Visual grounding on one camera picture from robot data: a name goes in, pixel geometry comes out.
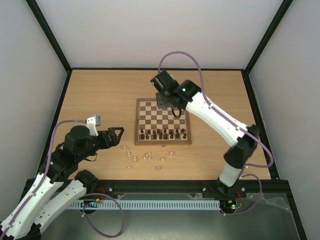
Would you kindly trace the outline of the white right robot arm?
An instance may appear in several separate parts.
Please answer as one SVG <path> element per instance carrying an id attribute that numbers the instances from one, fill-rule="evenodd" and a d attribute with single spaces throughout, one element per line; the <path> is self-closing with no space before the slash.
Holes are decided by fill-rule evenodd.
<path id="1" fill-rule="evenodd" d="M 240 178 L 245 163 L 257 148 L 259 128 L 236 120 L 212 102 L 205 93 L 203 81 L 200 85 L 191 80 L 178 83 L 163 70 L 150 82 L 157 90 L 159 104 L 195 115 L 227 142 L 229 149 L 223 156 L 225 166 L 217 179 L 216 188 L 222 195 L 229 196 L 236 189 L 235 183 Z"/>

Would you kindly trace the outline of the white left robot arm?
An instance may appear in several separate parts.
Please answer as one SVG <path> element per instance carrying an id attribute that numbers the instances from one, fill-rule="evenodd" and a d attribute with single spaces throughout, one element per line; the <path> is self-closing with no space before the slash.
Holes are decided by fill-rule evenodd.
<path id="1" fill-rule="evenodd" d="M 98 178 L 88 170 L 78 171 L 79 163 L 97 155 L 99 150 L 120 143 L 122 127 L 105 131 L 77 125 L 65 135 L 64 142 L 50 149 L 36 178 L 14 211 L 0 223 L 2 240 L 39 240 L 42 233 L 74 201 L 98 192 Z"/>

